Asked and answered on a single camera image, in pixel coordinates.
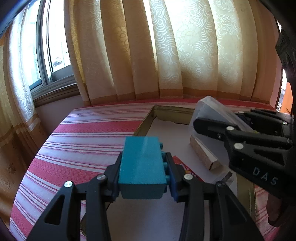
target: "patterned curtain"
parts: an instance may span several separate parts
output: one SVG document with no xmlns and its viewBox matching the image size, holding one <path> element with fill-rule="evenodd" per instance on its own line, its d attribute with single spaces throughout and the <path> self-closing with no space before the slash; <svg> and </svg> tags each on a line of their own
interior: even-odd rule
<svg viewBox="0 0 296 241">
<path fill-rule="evenodd" d="M 0 217 L 7 226 L 20 182 L 47 139 L 20 67 L 23 15 L 0 39 Z"/>
<path fill-rule="evenodd" d="M 270 102 L 281 71 L 278 33 L 258 0 L 64 4 L 69 55 L 85 105 L 205 95 Z"/>
</svg>

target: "tablecloth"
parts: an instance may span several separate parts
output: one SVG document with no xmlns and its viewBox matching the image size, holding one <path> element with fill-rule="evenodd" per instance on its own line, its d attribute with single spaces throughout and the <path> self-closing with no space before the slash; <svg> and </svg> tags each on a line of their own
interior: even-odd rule
<svg viewBox="0 0 296 241">
<path fill-rule="evenodd" d="M 133 135 L 154 105 L 194 109 L 197 101 L 157 99 L 74 109 L 44 143 L 20 184 L 10 218 L 12 234 L 17 240 L 25 240 L 65 181 L 87 182 L 113 164 L 123 150 L 125 137 Z M 221 103 L 232 110 L 273 109 L 255 102 L 221 100 Z M 267 222 L 267 192 L 256 187 L 256 197 L 256 224 L 265 240 L 272 240 L 277 229 Z M 81 216 L 85 207 L 82 202 Z"/>
</svg>

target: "white lettering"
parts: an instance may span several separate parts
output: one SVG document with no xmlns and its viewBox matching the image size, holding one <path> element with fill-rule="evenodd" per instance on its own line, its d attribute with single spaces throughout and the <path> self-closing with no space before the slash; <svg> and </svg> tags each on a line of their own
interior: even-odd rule
<svg viewBox="0 0 296 241">
<path fill-rule="evenodd" d="M 261 177 L 261 179 L 264 179 L 265 181 L 267 181 L 267 175 L 268 175 L 268 172 L 265 173 L 265 174 Z"/>
<path fill-rule="evenodd" d="M 270 184 L 271 185 L 276 185 L 276 181 L 278 180 L 278 178 L 277 177 L 274 177 L 273 179 L 272 179 L 272 182 L 270 182 Z"/>
<path fill-rule="evenodd" d="M 259 172 L 260 172 L 260 169 L 258 167 L 255 167 L 253 171 L 253 175 L 258 176 Z"/>
</svg>

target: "window pane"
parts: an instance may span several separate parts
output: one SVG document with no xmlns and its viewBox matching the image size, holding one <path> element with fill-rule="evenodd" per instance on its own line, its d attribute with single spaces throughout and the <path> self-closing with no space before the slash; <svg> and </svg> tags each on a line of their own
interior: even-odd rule
<svg viewBox="0 0 296 241">
<path fill-rule="evenodd" d="M 64 1 L 51 0 L 48 16 L 49 52 L 53 72 L 70 65 L 64 27 Z"/>
<path fill-rule="evenodd" d="M 32 1 L 25 12 L 24 25 L 21 30 L 21 62 L 24 78 L 28 85 L 40 80 L 36 54 L 36 22 L 40 0 Z"/>
</svg>

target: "red packet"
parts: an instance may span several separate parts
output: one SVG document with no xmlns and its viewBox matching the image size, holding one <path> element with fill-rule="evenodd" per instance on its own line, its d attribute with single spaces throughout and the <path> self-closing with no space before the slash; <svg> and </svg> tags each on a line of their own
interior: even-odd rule
<svg viewBox="0 0 296 241">
<path fill-rule="evenodd" d="M 178 165 L 181 165 L 184 170 L 185 170 L 185 173 L 186 174 L 191 174 L 193 175 L 194 177 L 197 177 L 200 181 L 203 182 L 203 180 L 198 176 L 196 175 L 184 162 L 182 162 L 177 156 L 173 156 L 173 160 L 174 160 L 174 163 L 175 164 L 178 164 Z"/>
</svg>

